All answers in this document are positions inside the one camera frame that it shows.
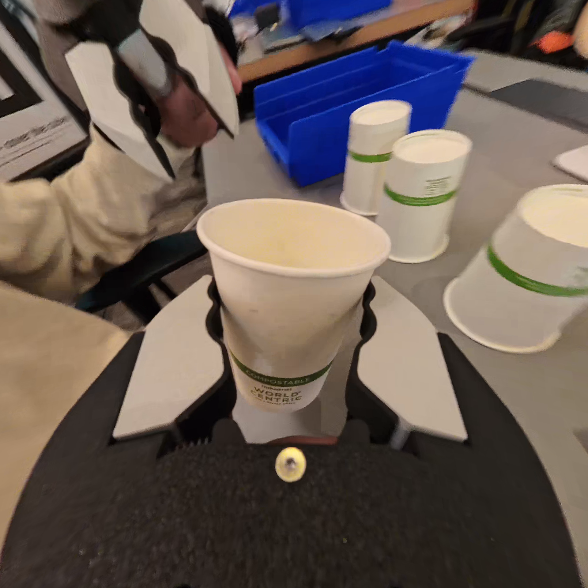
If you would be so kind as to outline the person's left hand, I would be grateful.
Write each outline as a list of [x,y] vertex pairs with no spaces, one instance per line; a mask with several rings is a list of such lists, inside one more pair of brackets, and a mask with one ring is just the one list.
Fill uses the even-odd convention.
[[217,136],[217,121],[181,77],[168,96],[156,101],[160,133],[181,148],[200,148]]

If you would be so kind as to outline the blue plastic bin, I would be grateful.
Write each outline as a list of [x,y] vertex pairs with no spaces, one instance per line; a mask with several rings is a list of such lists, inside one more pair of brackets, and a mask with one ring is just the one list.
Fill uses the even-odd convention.
[[346,21],[387,8],[392,1],[283,1],[290,24],[300,30],[306,26]]
[[409,133],[438,129],[474,57],[397,41],[284,76],[254,89],[258,133],[288,177],[305,187],[344,171],[349,119],[372,102],[412,107]]

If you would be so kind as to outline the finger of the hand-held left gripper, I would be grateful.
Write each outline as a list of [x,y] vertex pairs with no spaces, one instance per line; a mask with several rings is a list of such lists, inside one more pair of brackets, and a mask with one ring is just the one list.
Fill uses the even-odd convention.
[[163,180],[175,179],[158,140],[160,114],[130,70],[103,43],[85,41],[65,55],[93,126],[135,163]]
[[212,28],[186,1],[143,1],[139,22],[165,42],[172,63],[187,74],[202,99],[230,135],[239,133],[239,113],[231,76]]

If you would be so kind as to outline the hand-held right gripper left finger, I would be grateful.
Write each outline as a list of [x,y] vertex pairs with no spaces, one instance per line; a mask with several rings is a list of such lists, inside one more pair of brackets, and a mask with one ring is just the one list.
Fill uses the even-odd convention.
[[231,417],[236,386],[220,306],[214,278],[205,275],[145,328],[114,440],[160,432],[205,440],[217,422]]

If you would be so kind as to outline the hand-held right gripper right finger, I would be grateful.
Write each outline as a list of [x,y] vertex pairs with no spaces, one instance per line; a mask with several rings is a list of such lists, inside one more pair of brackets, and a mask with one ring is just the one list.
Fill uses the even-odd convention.
[[369,439],[401,449],[411,433],[468,438],[439,335],[413,303],[381,277],[362,298],[360,341],[347,379],[347,411]]

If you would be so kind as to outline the black office chair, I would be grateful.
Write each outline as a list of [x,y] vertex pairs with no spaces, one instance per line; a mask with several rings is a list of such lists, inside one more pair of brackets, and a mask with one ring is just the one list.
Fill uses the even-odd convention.
[[208,253],[195,231],[179,232],[151,241],[130,261],[110,270],[77,300],[77,310],[96,314],[122,303],[147,325],[161,310],[150,287],[169,300],[177,294],[164,277]]

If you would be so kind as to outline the grey table with wooden edge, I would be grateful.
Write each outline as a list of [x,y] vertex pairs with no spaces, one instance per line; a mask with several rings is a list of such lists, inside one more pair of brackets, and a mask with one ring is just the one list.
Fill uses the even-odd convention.
[[380,16],[366,21],[344,40],[303,42],[264,54],[260,36],[246,41],[239,58],[239,75],[244,83],[297,68],[322,58],[341,55],[357,48],[387,40],[400,33],[428,25],[439,19],[471,11],[475,1],[393,1]]

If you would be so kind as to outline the black framed board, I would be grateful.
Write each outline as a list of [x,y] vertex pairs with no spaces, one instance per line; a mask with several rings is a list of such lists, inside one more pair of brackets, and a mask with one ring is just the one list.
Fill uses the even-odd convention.
[[88,132],[1,10],[1,182],[42,176],[84,151]]

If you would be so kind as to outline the person's left forearm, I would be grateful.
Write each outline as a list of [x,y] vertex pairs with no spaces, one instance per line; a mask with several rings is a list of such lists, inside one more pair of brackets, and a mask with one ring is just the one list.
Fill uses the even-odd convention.
[[172,210],[201,204],[202,188],[188,177],[195,150],[158,139],[178,176],[171,182],[92,127],[84,157],[62,175],[1,184],[1,295],[70,303],[130,261]]

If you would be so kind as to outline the white green striped paper cup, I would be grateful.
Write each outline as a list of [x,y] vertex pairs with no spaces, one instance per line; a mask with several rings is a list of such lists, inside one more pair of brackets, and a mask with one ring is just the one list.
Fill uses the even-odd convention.
[[408,133],[412,106],[402,100],[381,100],[350,115],[340,202],[363,217],[376,217],[383,193],[385,168],[394,143]]
[[237,391],[266,412],[304,409],[389,257],[388,234],[347,210],[284,198],[217,205],[196,232],[210,253]]
[[488,348],[551,348],[587,307],[587,185],[526,193],[447,285],[443,305],[455,327]]
[[376,217],[390,238],[391,261],[422,263],[445,252],[471,150],[467,136],[446,129],[415,132],[394,143]]

